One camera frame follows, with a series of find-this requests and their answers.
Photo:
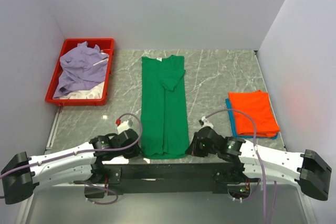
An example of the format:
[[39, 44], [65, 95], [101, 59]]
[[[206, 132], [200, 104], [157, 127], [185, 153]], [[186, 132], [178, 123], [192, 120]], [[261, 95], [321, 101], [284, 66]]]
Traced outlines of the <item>green t-shirt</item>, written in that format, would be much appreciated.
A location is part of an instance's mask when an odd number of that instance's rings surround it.
[[148, 159], [179, 159], [190, 145], [183, 56], [142, 57], [143, 133], [141, 148]]

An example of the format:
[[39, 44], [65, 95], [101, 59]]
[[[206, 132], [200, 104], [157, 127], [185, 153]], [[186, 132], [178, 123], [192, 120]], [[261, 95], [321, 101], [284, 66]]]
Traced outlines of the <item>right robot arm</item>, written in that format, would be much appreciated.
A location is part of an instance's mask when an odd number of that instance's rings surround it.
[[216, 172], [218, 182], [234, 185], [248, 180], [277, 181], [300, 188], [310, 198], [328, 200], [332, 169], [315, 151], [304, 153], [280, 151], [244, 138], [222, 137], [211, 127], [194, 133], [187, 155], [209, 154], [231, 164], [227, 172]]

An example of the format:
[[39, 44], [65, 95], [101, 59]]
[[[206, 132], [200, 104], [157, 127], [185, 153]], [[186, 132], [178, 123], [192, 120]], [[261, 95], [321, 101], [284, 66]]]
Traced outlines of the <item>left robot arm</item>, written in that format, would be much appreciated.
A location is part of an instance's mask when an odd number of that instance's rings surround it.
[[65, 151], [29, 157], [13, 156], [1, 171], [5, 204], [28, 199], [33, 193], [66, 182], [96, 184], [107, 182], [111, 172], [104, 166], [118, 156], [138, 156], [141, 135], [128, 129], [118, 134], [100, 135]]

